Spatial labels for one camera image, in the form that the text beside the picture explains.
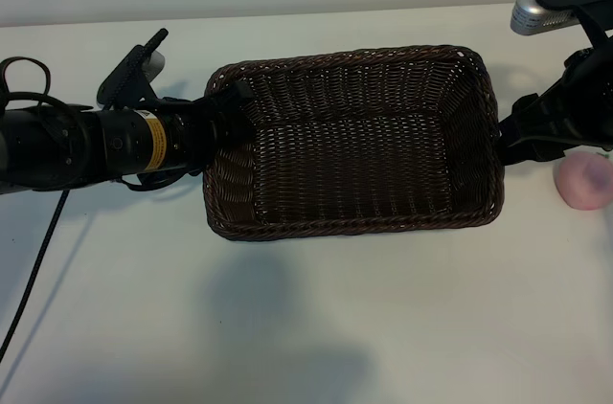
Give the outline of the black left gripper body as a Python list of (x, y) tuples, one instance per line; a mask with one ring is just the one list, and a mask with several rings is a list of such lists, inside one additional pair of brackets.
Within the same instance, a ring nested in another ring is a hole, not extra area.
[(217, 98), (174, 100), (168, 110), (181, 123), (182, 147), (188, 155), (186, 171), (198, 174), (210, 165), (228, 138), (228, 118)]

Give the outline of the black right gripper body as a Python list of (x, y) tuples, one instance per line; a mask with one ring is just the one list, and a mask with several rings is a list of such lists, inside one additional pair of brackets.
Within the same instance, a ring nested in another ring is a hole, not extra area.
[(574, 52), (564, 62), (563, 76), (541, 96), (541, 126), (537, 130), (544, 142), (575, 146), (598, 146), (599, 141), (579, 126), (579, 111), (571, 103), (571, 95), (563, 86), (563, 79), (593, 52), (592, 48)]

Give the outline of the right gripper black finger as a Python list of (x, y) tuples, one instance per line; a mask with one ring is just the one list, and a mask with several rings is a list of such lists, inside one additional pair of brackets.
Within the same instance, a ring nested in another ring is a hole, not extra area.
[(526, 161), (547, 163), (564, 157), (566, 145), (554, 142), (528, 141), (514, 146), (500, 143), (500, 162), (512, 166)]
[(542, 140), (537, 132), (542, 117), (540, 102), (541, 96), (533, 93), (521, 97), (512, 105), (509, 116), (499, 123), (499, 147), (511, 148)]

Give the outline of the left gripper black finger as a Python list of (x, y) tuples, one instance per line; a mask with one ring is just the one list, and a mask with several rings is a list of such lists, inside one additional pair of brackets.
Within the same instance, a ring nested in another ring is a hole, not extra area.
[(217, 104), (227, 142), (245, 142), (254, 136), (255, 128), (244, 110), (254, 98), (244, 80), (234, 81), (219, 93)]

